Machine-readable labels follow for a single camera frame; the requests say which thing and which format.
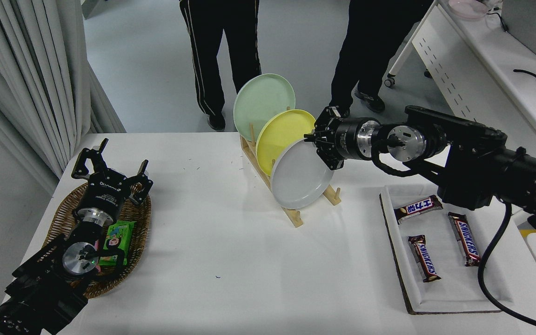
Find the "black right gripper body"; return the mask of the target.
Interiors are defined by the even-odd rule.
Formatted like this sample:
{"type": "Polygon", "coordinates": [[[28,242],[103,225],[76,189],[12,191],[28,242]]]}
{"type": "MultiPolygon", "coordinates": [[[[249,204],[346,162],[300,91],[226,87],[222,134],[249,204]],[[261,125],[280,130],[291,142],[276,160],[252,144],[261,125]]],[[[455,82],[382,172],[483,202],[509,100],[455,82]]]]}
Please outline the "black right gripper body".
{"type": "Polygon", "coordinates": [[[364,124],[363,117],[349,117],[341,120],[335,131],[335,148],[343,159],[364,160],[360,153],[357,136],[364,124]]]}

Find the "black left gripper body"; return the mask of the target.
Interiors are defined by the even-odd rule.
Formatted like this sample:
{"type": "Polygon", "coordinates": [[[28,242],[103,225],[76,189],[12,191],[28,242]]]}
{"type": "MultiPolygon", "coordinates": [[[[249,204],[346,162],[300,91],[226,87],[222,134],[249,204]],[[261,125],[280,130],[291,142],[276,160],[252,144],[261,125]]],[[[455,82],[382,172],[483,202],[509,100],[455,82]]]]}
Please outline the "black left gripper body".
{"type": "Polygon", "coordinates": [[[86,191],[75,208],[75,216],[83,219],[88,211],[104,212],[108,216],[106,223],[115,223],[130,194],[127,177],[123,174],[115,170],[90,174],[86,191]]]}

